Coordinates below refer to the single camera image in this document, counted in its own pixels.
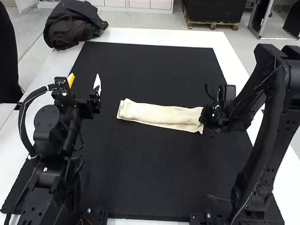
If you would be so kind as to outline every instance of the folded towel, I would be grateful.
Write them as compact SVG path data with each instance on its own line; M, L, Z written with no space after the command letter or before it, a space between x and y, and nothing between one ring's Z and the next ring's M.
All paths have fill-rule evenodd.
M117 118L192 133L199 131L202 134L203 124L199 122L202 109L136 103L126 98L120 102Z

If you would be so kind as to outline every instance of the cabinet drawer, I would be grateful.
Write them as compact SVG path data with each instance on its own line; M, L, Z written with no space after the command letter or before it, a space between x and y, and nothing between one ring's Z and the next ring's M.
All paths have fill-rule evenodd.
M104 0L105 6L126 7L126 0Z
M150 0L150 8L153 9L171 9L172 0Z
M150 0L129 0L131 8L150 8Z

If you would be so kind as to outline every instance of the black jacket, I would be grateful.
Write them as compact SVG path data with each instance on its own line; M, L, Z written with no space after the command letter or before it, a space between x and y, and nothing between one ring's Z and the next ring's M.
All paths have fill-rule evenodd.
M50 48L66 50L100 36L108 27L88 1L62 0L51 12L44 29L44 40Z

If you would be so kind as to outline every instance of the black box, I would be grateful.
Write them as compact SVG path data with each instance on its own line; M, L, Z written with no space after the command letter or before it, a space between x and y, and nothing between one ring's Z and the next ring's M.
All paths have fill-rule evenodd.
M183 0L191 21L239 23L246 0Z

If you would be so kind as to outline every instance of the gray floor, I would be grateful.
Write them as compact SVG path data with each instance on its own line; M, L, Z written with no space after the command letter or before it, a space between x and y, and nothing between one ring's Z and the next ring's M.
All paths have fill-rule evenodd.
M43 37L40 36L51 10L30 9L25 14L19 15L16 8L8 7L8 12L16 30L20 58L20 85L26 90L51 52ZM110 27L188 30L178 0L174 4L172 15L108 11L99 11L99 15L103 20L109 22ZM245 12L240 22L239 31L232 31L227 26L217 26L216 29L216 31L223 31L226 34L249 74L252 73L255 66L253 50L258 43L271 43L278 48L282 48L284 45L300 45L300 41L257 40L247 28L249 19L250 12ZM283 19L273 13L273 16L268 20L263 37L289 37L281 29L282 25ZM210 31L209 27L205 25L196 26L193 30ZM292 146L300 157L300 130L295 134Z

